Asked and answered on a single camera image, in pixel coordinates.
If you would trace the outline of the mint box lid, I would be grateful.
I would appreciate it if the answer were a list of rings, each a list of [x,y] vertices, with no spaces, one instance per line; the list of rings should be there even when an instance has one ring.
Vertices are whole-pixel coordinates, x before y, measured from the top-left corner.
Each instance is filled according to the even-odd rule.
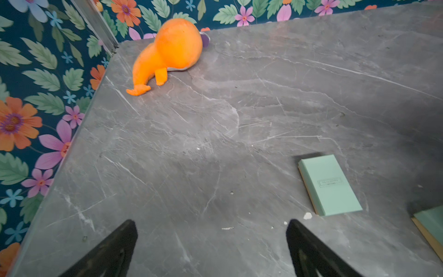
[[[415,213],[411,220],[439,259],[443,260],[443,207]]]

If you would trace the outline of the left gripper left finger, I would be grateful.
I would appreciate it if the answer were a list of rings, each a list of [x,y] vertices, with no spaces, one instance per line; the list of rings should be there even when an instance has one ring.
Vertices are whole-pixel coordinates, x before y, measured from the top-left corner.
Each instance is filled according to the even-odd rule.
[[[137,239],[136,223],[128,219],[61,277],[125,277]]]

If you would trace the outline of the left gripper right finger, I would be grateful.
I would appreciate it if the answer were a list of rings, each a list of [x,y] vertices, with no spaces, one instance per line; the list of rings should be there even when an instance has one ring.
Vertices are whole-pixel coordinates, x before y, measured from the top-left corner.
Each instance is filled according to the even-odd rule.
[[[286,239],[298,277],[362,277],[299,220],[288,223]]]

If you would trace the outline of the orange plush toy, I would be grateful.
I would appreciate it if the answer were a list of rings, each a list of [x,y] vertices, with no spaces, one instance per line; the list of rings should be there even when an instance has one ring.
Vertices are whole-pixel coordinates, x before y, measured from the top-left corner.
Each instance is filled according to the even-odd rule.
[[[153,78],[156,85],[163,86],[168,80],[168,72],[193,67],[209,44],[210,37],[190,21],[183,18],[168,20],[154,41],[138,55],[132,70],[133,88],[126,92],[132,96],[145,94],[151,90],[148,83]]]

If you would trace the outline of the mint green box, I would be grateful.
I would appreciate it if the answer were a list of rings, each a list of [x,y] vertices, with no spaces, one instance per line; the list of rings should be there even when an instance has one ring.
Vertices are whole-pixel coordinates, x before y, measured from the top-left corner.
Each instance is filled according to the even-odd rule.
[[[298,169],[317,215],[328,217],[362,210],[334,155],[301,159]]]

